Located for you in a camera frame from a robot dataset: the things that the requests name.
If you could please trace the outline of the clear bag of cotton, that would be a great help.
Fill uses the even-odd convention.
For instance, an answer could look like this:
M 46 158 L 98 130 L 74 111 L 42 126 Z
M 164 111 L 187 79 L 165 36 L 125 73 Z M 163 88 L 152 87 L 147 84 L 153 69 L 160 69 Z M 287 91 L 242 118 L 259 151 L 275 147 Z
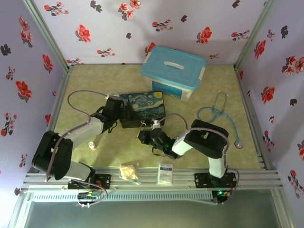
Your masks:
M 121 164 L 119 167 L 119 178 L 139 185 L 138 164 Z

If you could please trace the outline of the blue stethoscope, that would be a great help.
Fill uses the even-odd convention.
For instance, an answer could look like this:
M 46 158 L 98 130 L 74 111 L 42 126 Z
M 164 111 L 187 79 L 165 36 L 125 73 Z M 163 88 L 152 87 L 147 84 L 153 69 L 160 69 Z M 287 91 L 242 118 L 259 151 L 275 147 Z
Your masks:
M 215 107 L 215 104 L 219 98 L 220 95 L 224 95 L 225 99 L 224 99 L 224 104 L 222 106 L 222 109 L 219 110 Z M 236 127 L 236 124 L 235 122 L 233 121 L 233 119 L 225 113 L 225 107 L 226 107 L 226 102 L 227 102 L 227 99 L 228 99 L 228 94 L 219 90 L 218 93 L 217 93 L 217 96 L 213 102 L 213 105 L 212 106 L 205 106 L 205 107 L 202 107 L 200 108 L 198 111 L 197 111 L 197 119 L 201 120 L 201 117 L 200 117 L 200 113 L 203 111 L 203 110 L 210 110 L 213 117 L 211 120 L 208 121 L 208 123 L 212 123 L 214 122 L 218 117 L 226 117 L 232 124 L 233 126 L 233 129 L 234 129 L 234 132 L 235 132 L 235 135 L 236 135 L 236 141 L 234 142 L 234 146 L 237 148 L 237 149 L 242 149 L 244 147 L 244 144 L 243 142 L 240 140 L 240 137 L 239 137 L 239 134 L 238 134 L 238 130 L 237 130 L 237 127 Z

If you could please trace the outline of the long aluminium frame rail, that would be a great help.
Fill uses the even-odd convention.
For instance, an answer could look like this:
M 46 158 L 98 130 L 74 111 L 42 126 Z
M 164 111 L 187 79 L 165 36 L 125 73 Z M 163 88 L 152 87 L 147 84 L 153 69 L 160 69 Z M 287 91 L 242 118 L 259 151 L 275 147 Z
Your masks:
M 118 167 L 102 167 L 97 174 L 110 174 L 110 191 L 196 191 L 195 174 L 207 173 L 208 169 L 174 168 L 172 185 L 158 185 L 157 168 L 139 168 L 140 184 L 131 183 L 119 178 Z M 283 183 L 277 171 L 266 169 L 236 169 L 230 168 L 228 172 L 239 172 L 237 190 L 271 190 L 282 189 Z M 68 186 L 68 178 L 61 180 L 51 179 L 44 182 L 43 173 L 28 173 L 20 188 L 20 192 L 30 191 L 65 191 Z

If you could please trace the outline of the white paper packet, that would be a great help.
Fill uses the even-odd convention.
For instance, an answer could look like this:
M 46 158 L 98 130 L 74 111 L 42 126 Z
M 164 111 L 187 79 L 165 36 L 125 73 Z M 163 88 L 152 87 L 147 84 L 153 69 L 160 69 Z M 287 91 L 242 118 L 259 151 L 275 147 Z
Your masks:
M 157 183 L 160 185 L 172 185 L 173 164 L 160 163 L 158 167 Z

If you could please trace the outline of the starry night painted tin box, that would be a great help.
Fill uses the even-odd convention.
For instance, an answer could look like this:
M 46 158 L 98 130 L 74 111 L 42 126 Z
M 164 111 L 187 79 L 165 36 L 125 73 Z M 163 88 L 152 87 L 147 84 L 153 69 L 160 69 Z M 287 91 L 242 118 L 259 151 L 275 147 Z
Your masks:
M 123 120 L 123 106 L 119 120 L 124 129 L 138 128 L 141 121 L 145 121 L 147 126 L 151 126 L 154 120 L 160 120 L 166 116 L 162 92 L 120 94 L 120 98 L 123 100 L 123 104 L 130 101 L 136 112 L 134 120 Z

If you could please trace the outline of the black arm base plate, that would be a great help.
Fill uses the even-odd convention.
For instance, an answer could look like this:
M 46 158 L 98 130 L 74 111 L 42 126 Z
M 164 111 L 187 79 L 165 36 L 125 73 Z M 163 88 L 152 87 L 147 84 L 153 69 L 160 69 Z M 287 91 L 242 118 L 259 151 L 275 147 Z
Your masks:
M 236 186 L 235 173 L 225 173 L 222 178 L 217 178 L 209 173 L 195 173 L 194 182 L 196 188 L 233 188 Z
M 111 184 L 111 175 L 110 174 L 94 174 L 92 177 L 86 180 L 91 184 L 95 184 L 98 186 L 102 186 L 106 190 L 110 189 Z M 83 184 L 75 180 L 70 180 L 68 182 L 67 188 L 69 190 L 85 190 L 85 189 L 99 189 L 96 186 L 92 186 L 90 184 Z

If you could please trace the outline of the short aluminium frame rail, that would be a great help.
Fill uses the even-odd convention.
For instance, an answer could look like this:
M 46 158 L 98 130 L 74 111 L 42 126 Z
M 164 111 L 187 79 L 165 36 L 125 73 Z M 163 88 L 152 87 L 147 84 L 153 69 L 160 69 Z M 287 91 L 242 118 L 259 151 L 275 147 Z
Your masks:
M 51 113 L 51 117 L 50 117 L 50 120 L 49 120 L 49 123 L 48 123 L 48 126 L 47 126 L 47 130 L 54 130 L 55 127 L 56 127 L 57 120 L 58 120 L 58 117 L 59 117 L 59 113 L 60 113 L 60 110 L 61 110 L 61 106 L 62 106 L 64 97 L 65 97 L 68 82 L 69 82 L 70 76 L 72 74 L 73 68 L 74 68 L 73 66 L 69 66 L 68 71 L 63 74 L 63 77 L 62 77 L 62 80 L 61 80 L 61 83 L 60 83 L 60 87 L 59 87 L 58 92 L 57 92 L 54 107 L 53 107 L 53 110 L 52 110 L 52 113 Z
M 265 144 L 264 140 L 262 139 L 262 136 L 264 136 L 264 132 L 261 130 L 259 120 L 257 118 L 257 114 L 254 109 L 251 98 L 247 95 L 247 90 L 242 85 L 241 78 L 239 76 L 239 69 L 236 67 L 236 65 L 234 65 L 233 68 L 236 73 L 238 87 L 239 87 L 239 90 L 241 93 L 243 105 L 244 105 L 245 112 L 247 115 L 247 119 L 248 119 L 249 127 L 251 130 L 251 134 L 253 137 L 253 141 L 255 144 L 256 152 L 257 152 L 257 154 L 260 154 L 260 157 L 262 158 L 262 162 L 264 164 L 264 166 L 263 166 L 264 169 L 276 170 L 276 167 L 269 160 L 269 151 L 267 149 L 267 145 Z

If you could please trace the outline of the green circuit board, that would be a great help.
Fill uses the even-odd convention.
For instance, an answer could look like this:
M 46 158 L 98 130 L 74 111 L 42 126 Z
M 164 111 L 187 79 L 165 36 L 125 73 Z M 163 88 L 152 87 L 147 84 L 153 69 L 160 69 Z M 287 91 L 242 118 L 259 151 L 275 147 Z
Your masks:
M 219 204 L 224 203 L 230 197 L 230 191 L 218 190 L 212 192 L 213 202 Z
M 78 200 L 96 200 L 99 198 L 99 196 L 100 196 L 99 193 L 92 192 L 92 191 L 81 192 L 81 193 L 78 193 L 77 199 Z

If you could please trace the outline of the white storage box blue lid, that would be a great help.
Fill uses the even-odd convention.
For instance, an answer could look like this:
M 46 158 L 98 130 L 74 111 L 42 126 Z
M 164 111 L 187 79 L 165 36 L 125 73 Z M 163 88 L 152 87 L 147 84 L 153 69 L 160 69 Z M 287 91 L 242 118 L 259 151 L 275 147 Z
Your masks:
M 206 65 L 203 57 L 155 46 L 144 61 L 141 74 L 149 90 L 187 102 L 200 86 Z

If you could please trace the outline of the aluminium frame post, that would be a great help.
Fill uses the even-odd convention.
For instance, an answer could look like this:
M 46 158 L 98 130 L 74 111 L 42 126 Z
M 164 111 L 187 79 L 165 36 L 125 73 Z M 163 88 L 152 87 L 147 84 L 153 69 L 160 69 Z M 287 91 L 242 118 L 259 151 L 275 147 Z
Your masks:
M 46 40 L 47 44 L 51 48 L 53 54 L 56 56 L 58 62 L 62 66 L 65 72 L 69 71 L 69 66 L 66 63 L 64 56 L 57 45 L 53 35 L 51 34 L 45 20 L 43 19 L 41 13 L 39 12 L 34 0 L 22 0 L 24 5 L 26 6 L 27 10 L 31 14 L 34 22 L 36 23 L 37 27 L 39 28 L 40 32 L 42 33 L 44 39 Z
M 242 49 L 236 64 L 234 65 L 234 69 L 238 70 L 242 62 L 245 60 L 246 56 L 250 52 L 250 49 L 252 48 L 254 41 L 256 37 L 258 36 L 260 30 L 263 28 L 264 24 L 267 22 L 268 18 L 271 15 L 271 12 L 275 5 L 279 2 L 280 0 L 266 0 L 263 10 L 256 21 L 254 28 L 252 29 L 250 36 L 248 40 L 246 41 L 244 48 Z

